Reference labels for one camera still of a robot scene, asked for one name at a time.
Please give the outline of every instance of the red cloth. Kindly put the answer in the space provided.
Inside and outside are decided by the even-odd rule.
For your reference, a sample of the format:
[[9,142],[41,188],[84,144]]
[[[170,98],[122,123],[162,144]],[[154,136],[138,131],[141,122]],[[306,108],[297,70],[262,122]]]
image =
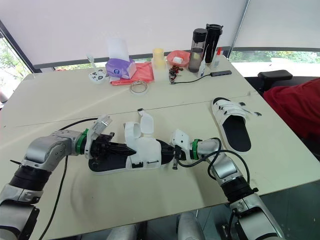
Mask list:
[[136,72],[133,74],[132,78],[124,79],[120,78],[118,81],[112,81],[113,86],[117,85],[128,85],[135,81],[141,80],[146,83],[151,83],[154,81],[154,72],[152,71],[151,62],[136,63]]
[[263,97],[298,136],[320,139],[320,78],[296,86],[276,86]]

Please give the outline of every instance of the gray thermos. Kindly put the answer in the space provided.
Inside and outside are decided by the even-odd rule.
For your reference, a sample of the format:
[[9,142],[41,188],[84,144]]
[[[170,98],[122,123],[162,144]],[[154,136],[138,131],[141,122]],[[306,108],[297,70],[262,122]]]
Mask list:
[[204,55],[207,30],[197,28],[193,31],[191,53],[188,69],[192,73],[197,73]]

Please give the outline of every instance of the black slipper insole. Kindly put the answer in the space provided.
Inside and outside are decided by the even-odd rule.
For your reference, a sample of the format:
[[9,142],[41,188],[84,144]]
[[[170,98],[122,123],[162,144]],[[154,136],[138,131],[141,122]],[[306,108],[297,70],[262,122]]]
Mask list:
[[[223,97],[213,100],[215,104],[219,100],[230,101]],[[226,139],[229,145],[238,152],[247,152],[251,148],[250,138],[247,132],[245,121],[241,116],[230,115],[222,124]]]

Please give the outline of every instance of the robotic hand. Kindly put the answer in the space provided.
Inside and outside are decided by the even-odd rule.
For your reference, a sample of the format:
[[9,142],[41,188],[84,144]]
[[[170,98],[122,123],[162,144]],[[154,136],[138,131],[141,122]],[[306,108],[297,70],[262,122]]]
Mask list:
[[11,182],[0,193],[0,239],[29,239],[39,214],[33,204],[39,202],[49,176],[64,157],[84,154],[94,168],[106,157],[127,158],[136,153],[125,144],[110,142],[113,132],[101,134],[111,122],[103,115],[84,132],[63,128],[29,145]]
[[183,164],[181,160],[198,160],[201,158],[209,163],[208,173],[213,173],[211,177],[222,188],[232,209],[229,229],[224,234],[227,239],[231,237],[230,228],[234,215],[238,218],[235,223],[237,236],[234,239],[271,240],[284,238],[284,233],[275,218],[255,193],[258,189],[251,189],[237,165],[223,152],[221,141],[218,138],[204,141],[196,139],[191,142],[186,133],[177,129],[171,137],[170,144],[175,149],[173,169],[177,169],[178,164],[183,167],[192,167],[201,162],[199,160],[192,164]]

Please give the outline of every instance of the black cable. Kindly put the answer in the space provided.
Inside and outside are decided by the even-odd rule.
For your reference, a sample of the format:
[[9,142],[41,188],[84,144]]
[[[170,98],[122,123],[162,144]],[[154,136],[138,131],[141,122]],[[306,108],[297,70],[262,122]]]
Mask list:
[[[217,150],[217,151],[221,150],[221,147],[222,147],[221,140],[220,140],[219,138],[217,138],[217,137],[213,137],[213,138],[211,138],[211,139],[218,140],[218,142],[219,142],[219,147],[218,147],[218,150]],[[179,159],[177,159],[176,161],[177,161],[177,163],[178,163],[180,166],[185,167],[185,168],[190,168],[190,167],[193,167],[193,166],[195,166],[195,165],[197,165],[197,164],[205,161],[207,158],[209,158],[209,157],[211,157],[212,155],[214,155],[217,151],[211,152],[211,153],[209,153],[208,155],[205,155],[204,157],[200,158],[198,161],[196,161],[196,162],[194,162],[194,163],[191,163],[191,164],[183,164],[183,163],[180,162]]]
[[234,219],[234,216],[235,216],[235,210],[232,209],[232,213],[230,215],[229,222],[228,222],[228,232],[227,232],[227,236],[226,236],[226,239],[228,239],[228,240],[232,240],[231,224],[232,224],[232,220]]
[[93,121],[93,120],[97,120],[97,119],[98,119],[97,117],[82,119],[82,120],[80,120],[80,121],[76,121],[76,122],[71,123],[71,124],[69,124],[69,125],[67,125],[67,126],[64,126],[63,128],[61,128],[61,129],[59,129],[59,130],[65,130],[65,129],[68,129],[68,128],[76,125],[76,124],[80,124],[80,123],[87,122],[87,121]]
[[202,78],[204,78],[204,77],[206,77],[206,76],[210,76],[210,74],[203,75],[202,77],[199,77],[198,79],[193,80],[193,81],[178,81],[178,82],[175,81],[174,84],[188,84],[188,83],[193,83],[193,82],[196,82],[196,81],[198,81],[198,80],[200,80],[200,79],[202,79]]
[[214,164],[215,161],[217,160],[217,158],[218,158],[218,156],[219,156],[220,153],[230,153],[230,154],[233,154],[233,155],[237,156],[237,157],[241,160],[241,162],[243,163],[243,165],[244,165],[244,167],[245,167],[245,171],[246,171],[246,181],[247,181],[248,184],[250,184],[250,172],[249,172],[249,168],[248,168],[248,165],[247,165],[247,163],[245,162],[245,160],[244,160],[238,153],[236,153],[236,152],[234,152],[234,151],[227,150],[227,149],[221,149],[221,148],[222,148],[222,142],[221,142],[221,140],[220,140],[218,137],[213,137],[212,139],[217,140],[218,143],[219,143],[219,147],[218,147],[218,150],[217,150],[217,151],[211,152],[210,154],[202,157],[202,158],[199,159],[198,161],[196,161],[196,162],[194,162],[194,163],[191,163],[191,164],[183,164],[183,163],[180,162],[179,159],[176,160],[177,163],[178,163],[180,166],[182,166],[182,167],[190,168],[190,167],[193,167],[193,166],[195,166],[195,165],[197,165],[197,164],[205,161],[207,158],[209,158],[209,157],[211,157],[212,155],[215,154],[213,160],[210,162],[210,164],[209,164],[209,166],[208,166],[208,168],[207,168],[207,172],[208,172],[208,175],[210,176],[210,178],[216,180],[215,176],[213,176],[213,175],[211,174],[211,167],[213,166],[213,164]]
[[45,234],[47,233],[47,231],[48,231],[48,229],[50,227],[50,224],[51,224],[52,220],[54,219],[54,215],[56,213],[56,209],[57,209],[57,205],[58,205],[58,202],[59,202],[62,186],[64,184],[65,176],[66,176],[66,173],[67,173],[67,166],[68,166],[68,156],[65,157],[63,175],[62,175],[62,178],[61,178],[61,181],[60,181],[59,191],[58,191],[58,195],[56,196],[56,200],[55,200],[55,203],[54,203],[53,211],[51,213],[49,222],[47,223],[47,225],[46,225],[43,233],[41,234],[39,240],[42,240],[44,238]]
[[[92,118],[87,118],[87,119],[82,119],[80,121],[76,121],[76,122],[73,122],[67,126],[64,126],[63,128],[60,129],[61,130],[65,130],[67,128],[70,128],[76,124],[80,124],[80,123],[83,123],[83,122],[87,122],[87,121],[93,121],[93,120],[97,120],[98,118],[97,117],[92,117]],[[54,219],[54,216],[55,216],[55,213],[56,213],[56,209],[57,209],[57,206],[58,206],[58,202],[59,202],[59,198],[60,198],[60,194],[61,194],[61,191],[62,191],[62,186],[64,184],[64,180],[65,180],[65,177],[66,177],[66,173],[67,173],[67,166],[68,166],[68,156],[65,156],[65,160],[64,160],[64,170],[63,170],[63,174],[62,174],[62,178],[61,178],[61,181],[60,181],[60,186],[59,186],[59,190],[58,190],[58,195],[56,196],[56,199],[55,199],[55,203],[54,203],[54,207],[53,207],[53,210],[52,210],[52,213],[51,213],[51,216],[50,216],[50,219],[49,219],[49,222],[47,223],[43,233],[41,234],[39,240],[42,240],[45,236],[45,234],[47,233],[49,227],[50,227],[50,224],[52,222],[52,220]]]
[[246,181],[248,184],[250,184],[250,172],[249,172],[249,168],[248,168],[248,165],[246,164],[245,160],[238,153],[236,153],[234,151],[224,149],[224,150],[221,150],[220,152],[221,153],[230,153],[230,154],[236,155],[241,160],[241,162],[243,163],[243,165],[245,167],[245,171],[246,171]]

